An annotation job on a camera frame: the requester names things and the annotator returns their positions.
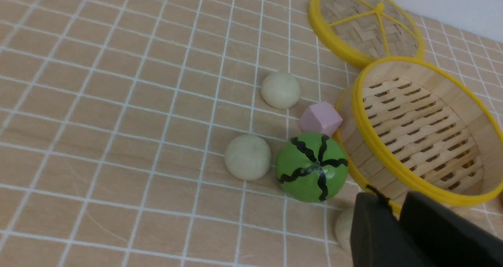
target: white dough ball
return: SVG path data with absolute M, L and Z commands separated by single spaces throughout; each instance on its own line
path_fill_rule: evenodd
M 344 210 L 336 221 L 336 239 L 345 250 L 345 252 L 351 254 L 351 227 L 352 227 L 352 215 L 354 213 L 354 208 L 349 208 Z
M 271 167 L 271 156 L 271 149 L 265 140 L 245 134 L 238 136 L 227 146 L 225 167 L 238 179 L 260 179 Z
M 296 77 L 285 72 L 270 74 L 262 82 L 262 98 L 277 109 L 288 109 L 300 98 L 300 84 Z

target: yellow rim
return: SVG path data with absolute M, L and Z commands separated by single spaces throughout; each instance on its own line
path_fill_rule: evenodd
M 379 65 L 380 63 L 387 63 L 390 61 L 405 61 L 408 63 L 415 63 L 419 64 L 421 66 L 424 66 L 426 68 L 429 68 L 435 72 L 438 72 L 439 74 L 443 75 L 446 79 L 449 79 L 451 82 L 456 84 L 459 88 L 461 88 L 467 95 L 470 96 L 472 100 L 474 100 L 477 105 L 482 109 L 484 114 L 487 116 L 489 121 L 491 122 L 493 128 L 496 130 L 496 133 L 498 134 L 499 140 L 501 142 L 501 145 L 503 146 L 503 133 L 499 129 L 498 123 L 496 120 L 492 117 L 492 115 L 489 113 L 487 108 L 484 106 L 484 104 L 468 89 L 466 88 L 463 84 L 461 84 L 458 80 L 456 80 L 454 77 L 449 75 L 447 72 L 444 72 L 440 68 L 437 68 L 436 66 L 427 64 L 423 61 L 420 61 L 418 59 L 413 59 L 409 57 L 387 57 L 384 59 L 379 59 L 369 66 L 367 66 L 363 72 L 360 73 L 359 77 L 356 79 L 354 83 L 354 88 L 352 90 L 352 113 L 354 115 L 354 121 L 356 123 L 356 126 L 363 136 L 363 139 L 365 140 L 365 143 L 367 146 L 372 150 L 373 154 L 379 159 L 379 161 L 393 174 L 397 179 L 399 179 L 402 183 L 407 185 L 411 190 L 416 190 L 419 192 L 423 192 L 435 201 L 448 204 L 451 206 L 474 206 L 477 204 L 481 204 L 483 202 L 489 201 L 493 199 L 494 197 L 497 197 L 499 193 L 503 190 L 503 182 L 498 185 L 497 188 L 495 188 L 491 192 L 487 192 L 483 195 L 458 195 L 452 192 L 448 192 L 447 190 L 443 190 L 441 188 L 437 188 L 436 186 L 432 185 L 428 181 L 425 181 L 424 179 L 421 179 L 417 175 L 415 175 L 413 172 L 411 172 L 407 167 L 405 167 L 395 156 L 387 149 L 386 145 L 381 141 L 379 136 L 377 136 L 376 132 L 372 128 L 372 124 L 370 123 L 370 120 L 368 119 L 366 113 L 365 113 L 365 107 L 363 106 L 363 98 L 362 98 L 362 89 L 363 89 L 363 83 L 365 82 L 365 79 L 368 75 L 368 73 L 375 68 L 375 66 Z M 340 102 L 342 100 L 342 96 L 339 99 L 336 108 L 339 107 Z M 336 139 L 341 142 L 341 137 L 340 133 L 337 131 L 336 132 Z M 352 171 L 352 177 L 360 185 L 362 188 L 364 188 L 367 184 L 368 181 L 363 177 L 358 172 L 358 169 L 354 167 L 350 162 L 350 169 Z M 393 211 L 397 212 L 399 211 L 400 207 L 392 203 L 393 206 Z
M 339 100 L 337 101 L 337 104 L 336 104 L 336 110 L 339 111 L 339 108 L 341 106 L 341 102 L 343 100 L 343 97 L 344 95 L 347 94 L 347 89 L 342 93 L 341 97 L 339 98 Z M 341 138 L 341 134 L 339 133 L 339 131 L 336 131 L 336 133 L 334 134 L 334 138 L 335 140 L 337 140 L 337 142 L 339 142 L 339 144 L 343 144 L 342 142 L 342 138 Z M 371 190 L 367 190 L 367 185 L 370 184 L 370 182 L 362 175 L 360 174 L 360 171 L 358 170 L 358 168 L 354 165 L 354 163 L 351 161 L 351 158 L 349 158 L 349 154 L 347 153 L 347 151 L 345 150 L 345 147 L 342 146 L 344 152 L 346 153 L 346 156 L 347 156 L 347 165 L 349 167 L 349 174 L 350 176 L 352 177 L 352 179 L 360 186 L 360 188 L 362 188 L 364 191 L 366 192 L 372 192 Z M 394 201 L 390 201 L 389 204 L 391 205 L 391 208 L 393 210 L 393 213 L 397 214 L 397 215 L 400 215 L 400 212 L 402 210 L 402 207 L 398 204 L 396 204 Z
M 397 6 L 397 4 L 395 4 L 391 0 L 386 1 L 390 5 L 395 7 L 397 10 L 399 10 L 405 16 L 406 20 L 412 25 L 413 30 L 408 30 L 407 28 L 405 30 L 407 32 L 412 31 L 414 32 L 415 35 L 413 35 L 413 37 L 417 39 L 417 43 L 419 45 L 417 48 L 417 54 L 415 55 L 415 58 L 422 59 L 424 57 L 424 41 L 415 22 L 412 20 L 412 18 L 410 18 L 410 16 L 405 11 L 403 11 L 399 6 Z M 325 22 L 325 19 L 323 19 L 323 16 L 321 15 L 319 3 L 320 0 L 311 0 L 311 2 L 309 3 L 309 10 L 307 12 L 307 17 L 309 18 L 309 23 L 311 24 L 313 31 L 318 36 L 318 38 L 323 42 L 323 44 L 335 55 L 337 55 L 344 61 L 347 61 L 352 66 L 355 66 L 357 68 L 365 68 L 370 63 L 374 62 L 376 59 L 354 49 L 348 43 L 346 43 L 344 40 L 342 40 L 336 34 L 334 34 L 334 31 L 332 31 L 331 29 L 331 25 L 327 24 L 327 22 Z M 378 7 L 373 8 L 374 8 L 373 13 L 376 13 L 376 10 L 379 9 Z M 379 13 L 377 13 L 376 15 L 379 18 L 379 24 L 381 25 L 381 30 L 383 30 L 384 26 L 382 24 L 381 16 L 379 16 Z

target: black stripe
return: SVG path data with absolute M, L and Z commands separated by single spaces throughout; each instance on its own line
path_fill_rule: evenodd
M 297 150 L 304 154 L 309 161 L 316 163 L 316 158 L 314 157 L 314 152 L 306 147 L 306 144 L 302 141 L 299 141 L 299 138 L 294 137 L 290 140 L 290 142 L 297 147 Z
M 321 145 L 319 146 L 319 151 L 318 151 L 318 161 L 323 161 L 323 155 L 327 151 L 327 140 L 329 140 L 330 137 L 328 135 L 322 134 L 321 135 Z
M 327 177 L 325 176 L 325 173 L 322 171 L 319 171 L 319 178 L 318 178 L 318 187 L 321 190 L 321 195 L 319 196 L 320 201 L 325 201 L 327 200 L 327 195 L 329 195 L 329 189 L 327 188 Z
M 347 167 L 347 159 L 344 159 L 344 158 L 341 158 L 341 159 L 328 159 L 328 160 L 323 161 L 320 165 L 321 166 L 330 165 L 330 166 L 332 166 L 334 168 L 337 168 L 340 165 L 345 165 Z
M 295 181 L 298 177 L 307 176 L 311 174 L 312 170 L 304 170 L 303 168 L 297 168 L 291 176 L 282 174 L 278 179 L 280 183 Z
M 390 198 L 386 197 L 385 195 L 382 194 L 377 188 L 374 188 L 372 185 L 367 184 L 367 188 L 374 192 L 375 195 L 377 195 L 377 199 L 379 200 L 379 203 L 382 204 L 383 206 L 388 207 L 391 210 L 391 204 L 389 203 Z

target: toy watermelon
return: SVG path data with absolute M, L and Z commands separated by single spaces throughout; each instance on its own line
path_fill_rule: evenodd
M 275 170 L 288 195 L 305 202 L 325 201 L 344 185 L 347 156 L 329 136 L 303 133 L 280 150 Z

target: white wall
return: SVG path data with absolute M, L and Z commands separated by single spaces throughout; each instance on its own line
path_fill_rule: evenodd
M 503 42 L 503 0 L 393 0 L 421 16 Z

